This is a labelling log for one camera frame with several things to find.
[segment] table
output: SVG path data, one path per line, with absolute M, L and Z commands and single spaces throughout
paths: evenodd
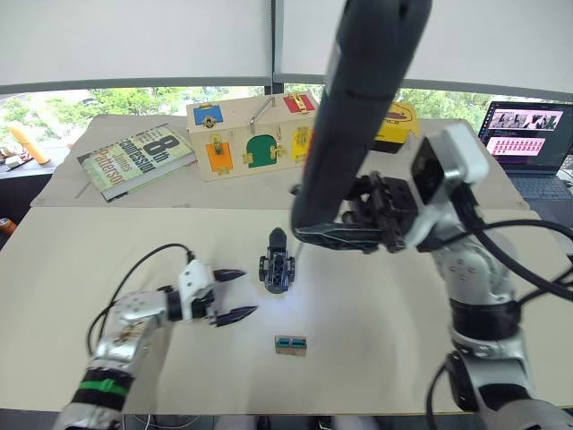
M 436 133 L 443 127 L 466 121 L 422 119 L 422 133 Z M 105 207 L 196 207 L 289 209 L 289 190 L 300 182 L 301 169 L 290 168 L 270 173 L 242 176 L 213 182 L 201 180 L 199 166 L 191 165 L 162 178 L 111 203 L 106 203 L 90 184 L 77 157 L 97 150 L 125 136 L 136 134 L 156 125 L 170 123 L 182 134 L 186 132 L 184 116 L 119 116 L 103 115 L 92 120 L 86 133 L 72 147 L 69 157 L 56 170 L 32 206 L 105 206 Z M 488 209 L 525 209 L 529 206 L 508 180 L 503 169 L 476 139 L 490 161 L 490 173 L 478 189 L 478 202 Z M 371 152 L 364 162 L 362 174 L 379 170 L 383 176 L 407 177 L 409 166 L 420 139 L 412 139 L 396 155 Z
M 488 210 L 485 217 L 536 218 L 507 210 Z M 257 270 L 275 226 L 288 233 L 293 251 L 284 210 L 32 208 L 0 253 L 0 408 L 59 410 L 68 402 L 87 363 L 84 336 L 92 318 L 134 262 L 176 241 L 214 268 L 246 270 L 247 276 L 224 286 L 225 306 L 259 309 L 227 327 L 178 323 L 164 332 L 126 412 L 422 413 L 428 383 L 451 351 L 448 302 L 432 258 L 415 250 L 362 255 L 305 245 L 294 287 L 274 296 Z M 542 229 L 504 233 L 520 261 L 543 276 L 569 264 Z M 173 284 L 183 266 L 180 250 L 158 254 L 125 291 Z M 531 289 L 515 282 L 519 295 Z M 524 316 L 539 394 L 570 405 L 570 304 L 540 298 Z M 169 334 L 163 358 L 158 344 Z M 307 357 L 277 355 L 277 334 L 307 336 Z M 163 360 L 154 399 L 146 378 L 153 379 L 150 368 L 157 372 Z M 458 411 L 445 380 L 434 404 L 437 411 Z

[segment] yellow box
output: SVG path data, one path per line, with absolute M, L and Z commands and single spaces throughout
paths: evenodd
M 420 125 L 415 108 L 410 103 L 392 103 L 374 138 L 374 151 L 396 153 L 402 147 L 410 132 L 420 134 Z

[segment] green band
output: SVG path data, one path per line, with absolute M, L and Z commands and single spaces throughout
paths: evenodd
M 113 379 L 104 379 L 103 381 L 83 381 L 80 383 L 80 390 L 98 390 L 101 392 L 111 392 L 119 396 L 127 396 L 127 390 L 118 385 Z

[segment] laptop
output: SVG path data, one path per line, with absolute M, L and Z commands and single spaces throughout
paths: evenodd
M 478 137 L 533 211 L 573 226 L 573 195 L 557 177 L 573 145 L 573 105 L 493 101 Z

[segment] robotic arm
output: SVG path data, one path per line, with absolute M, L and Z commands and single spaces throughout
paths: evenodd
M 193 259 L 179 275 L 178 289 L 137 291 L 110 309 L 110 321 L 88 364 L 80 387 L 58 416 L 54 430 L 116 430 L 122 409 L 150 348 L 155 330 L 171 322 L 207 318 L 216 326 L 242 320 L 256 306 L 219 315 L 213 288 L 243 276 L 243 271 L 213 271 Z
M 338 28 L 311 151 L 291 215 L 299 240 L 366 254 L 391 253 L 474 231 L 472 186 L 488 164 L 463 126 L 423 140 L 412 163 L 414 188 L 378 172 L 355 178 L 406 74 L 430 0 L 349 0 Z M 340 204 L 351 211 L 335 222 Z M 496 236 L 496 242 L 504 242 Z M 511 244 L 505 241 L 506 250 Z M 464 411 L 493 429 L 573 427 L 573 417 L 536 398 L 520 308 L 508 269 L 468 236 L 432 251 L 452 311 L 455 351 L 445 370 Z

